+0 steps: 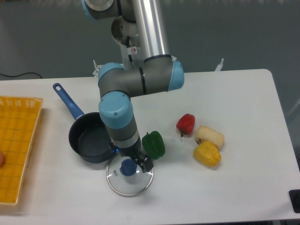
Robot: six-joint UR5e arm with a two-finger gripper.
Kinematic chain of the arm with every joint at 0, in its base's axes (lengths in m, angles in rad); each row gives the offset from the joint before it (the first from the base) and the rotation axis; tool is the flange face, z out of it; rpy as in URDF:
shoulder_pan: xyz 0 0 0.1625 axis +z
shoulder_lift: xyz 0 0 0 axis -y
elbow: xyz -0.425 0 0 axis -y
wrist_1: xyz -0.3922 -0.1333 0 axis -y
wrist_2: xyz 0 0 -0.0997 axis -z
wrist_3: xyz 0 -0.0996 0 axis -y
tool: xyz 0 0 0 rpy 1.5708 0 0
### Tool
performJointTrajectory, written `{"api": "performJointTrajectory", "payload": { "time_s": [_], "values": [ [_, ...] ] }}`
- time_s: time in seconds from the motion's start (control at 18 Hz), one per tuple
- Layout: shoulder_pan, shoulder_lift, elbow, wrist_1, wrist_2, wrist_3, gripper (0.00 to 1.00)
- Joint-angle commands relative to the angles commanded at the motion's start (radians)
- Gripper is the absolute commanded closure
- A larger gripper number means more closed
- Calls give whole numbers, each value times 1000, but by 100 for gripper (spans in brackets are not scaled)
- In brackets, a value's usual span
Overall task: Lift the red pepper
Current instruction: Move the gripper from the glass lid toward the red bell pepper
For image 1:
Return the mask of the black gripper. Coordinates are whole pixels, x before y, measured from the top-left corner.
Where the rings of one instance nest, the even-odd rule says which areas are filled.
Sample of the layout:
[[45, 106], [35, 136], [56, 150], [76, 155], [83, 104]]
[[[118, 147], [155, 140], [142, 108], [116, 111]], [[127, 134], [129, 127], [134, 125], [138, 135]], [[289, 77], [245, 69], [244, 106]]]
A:
[[141, 168], [143, 173], [150, 172], [154, 165], [150, 157], [140, 158], [141, 143], [135, 143], [127, 148], [118, 148], [118, 153], [122, 157], [130, 157]]

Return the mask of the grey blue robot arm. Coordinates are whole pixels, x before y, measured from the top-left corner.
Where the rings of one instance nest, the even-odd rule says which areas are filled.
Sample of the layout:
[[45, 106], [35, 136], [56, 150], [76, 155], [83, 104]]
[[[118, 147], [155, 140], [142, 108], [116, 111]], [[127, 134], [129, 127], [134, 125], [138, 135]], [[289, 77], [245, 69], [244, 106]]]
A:
[[132, 97], [180, 89], [184, 84], [182, 64], [173, 60], [166, 39], [161, 2], [158, 0], [84, 0], [86, 15], [94, 20], [114, 17], [130, 47], [142, 51], [142, 63], [127, 68], [106, 63], [98, 72], [99, 114], [113, 150], [130, 157], [146, 173], [151, 158], [141, 152]]

